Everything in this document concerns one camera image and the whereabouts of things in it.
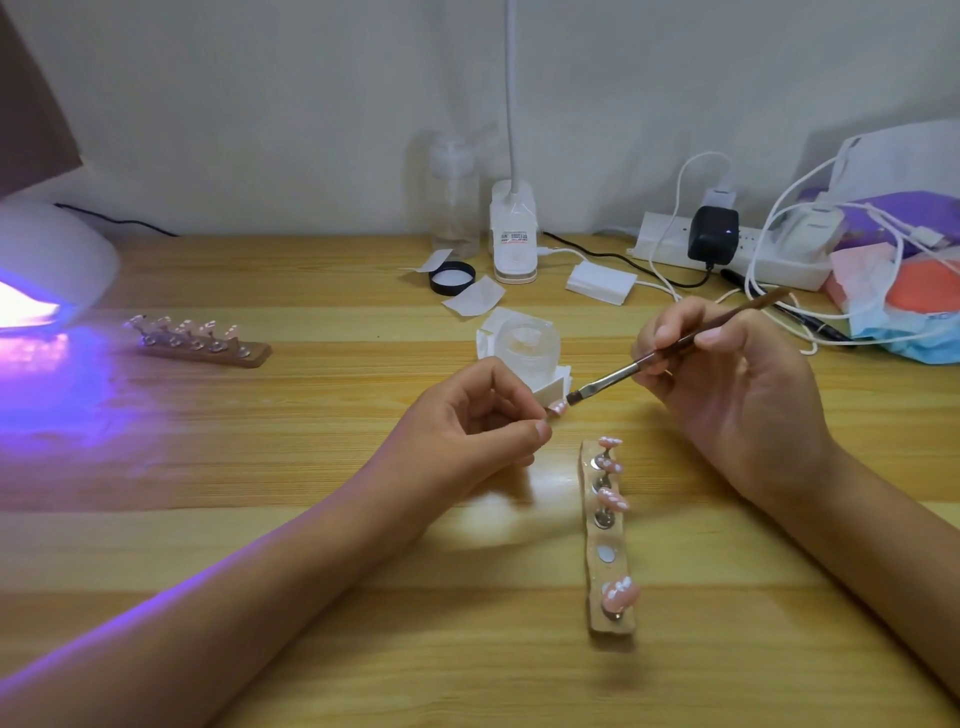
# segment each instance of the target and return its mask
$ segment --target label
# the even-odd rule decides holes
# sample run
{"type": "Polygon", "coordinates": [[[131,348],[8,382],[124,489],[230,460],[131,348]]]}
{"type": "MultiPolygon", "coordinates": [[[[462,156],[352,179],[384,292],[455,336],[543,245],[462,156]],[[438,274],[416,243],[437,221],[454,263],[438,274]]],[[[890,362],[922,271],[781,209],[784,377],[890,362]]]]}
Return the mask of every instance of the label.
{"type": "Polygon", "coordinates": [[[530,238],[527,237],[526,232],[501,232],[500,233],[500,244],[504,243],[525,243],[530,238]]]}

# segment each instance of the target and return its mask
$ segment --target hand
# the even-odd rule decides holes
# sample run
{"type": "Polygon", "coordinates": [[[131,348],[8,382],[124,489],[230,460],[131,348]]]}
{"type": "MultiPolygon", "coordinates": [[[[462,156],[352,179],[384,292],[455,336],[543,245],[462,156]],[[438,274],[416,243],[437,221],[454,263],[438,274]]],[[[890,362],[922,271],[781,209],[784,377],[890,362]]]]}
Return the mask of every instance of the hand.
{"type": "MultiPolygon", "coordinates": [[[[665,309],[636,338],[634,358],[662,349],[725,306],[687,298],[665,309]]],[[[635,379],[680,423],[686,436],[741,495],[770,510],[826,488],[839,450],[827,429],[813,372],[777,325],[743,311],[704,331],[695,349],[635,379]]]]}
{"type": "Polygon", "coordinates": [[[444,509],[509,465],[527,466],[550,439],[530,388],[496,357],[423,392],[371,460],[403,473],[444,509]]]}

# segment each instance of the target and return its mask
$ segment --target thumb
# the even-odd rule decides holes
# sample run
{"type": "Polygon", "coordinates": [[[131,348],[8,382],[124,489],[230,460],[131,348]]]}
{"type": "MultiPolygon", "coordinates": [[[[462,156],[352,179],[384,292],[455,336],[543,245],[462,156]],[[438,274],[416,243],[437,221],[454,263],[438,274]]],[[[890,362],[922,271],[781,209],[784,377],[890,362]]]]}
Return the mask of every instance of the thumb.
{"type": "Polygon", "coordinates": [[[754,372],[783,369],[799,356],[777,325],[756,310],[741,311],[722,327],[698,333],[694,343],[705,352],[741,353],[754,372]]]}
{"type": "Polygon", "coordinates": [[[546,420],[520,420],[497,429],[470,435],[471,456],[487,473],[529,457],[546,445],[553,429],[546,420]]]}

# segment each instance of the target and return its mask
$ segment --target black charger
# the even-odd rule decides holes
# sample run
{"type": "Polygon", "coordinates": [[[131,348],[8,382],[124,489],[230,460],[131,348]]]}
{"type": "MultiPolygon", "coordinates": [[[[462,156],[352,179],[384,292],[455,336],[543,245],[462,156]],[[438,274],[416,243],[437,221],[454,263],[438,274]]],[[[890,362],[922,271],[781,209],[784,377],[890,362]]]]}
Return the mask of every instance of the black charger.
{"type": "Polygon", "coordinates": [[[707,270],[727,265],[740,244],[740,215],[735,209],[704,205],[690,223],[686,255],[706,263],[707,270]]]}

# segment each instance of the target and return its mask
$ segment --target uv nail lamp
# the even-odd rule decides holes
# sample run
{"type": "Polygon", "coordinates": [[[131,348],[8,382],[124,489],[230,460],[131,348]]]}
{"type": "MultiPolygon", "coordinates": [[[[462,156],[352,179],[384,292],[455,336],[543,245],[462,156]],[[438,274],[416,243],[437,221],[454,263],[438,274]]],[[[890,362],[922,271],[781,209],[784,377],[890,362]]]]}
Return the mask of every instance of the uv nail lamp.
{"type": "Polygon", "coordinates": [[[62,327],[97,302],[119,268],[113,246],[69,212],[0,202],[0,334],[62,327]]]}

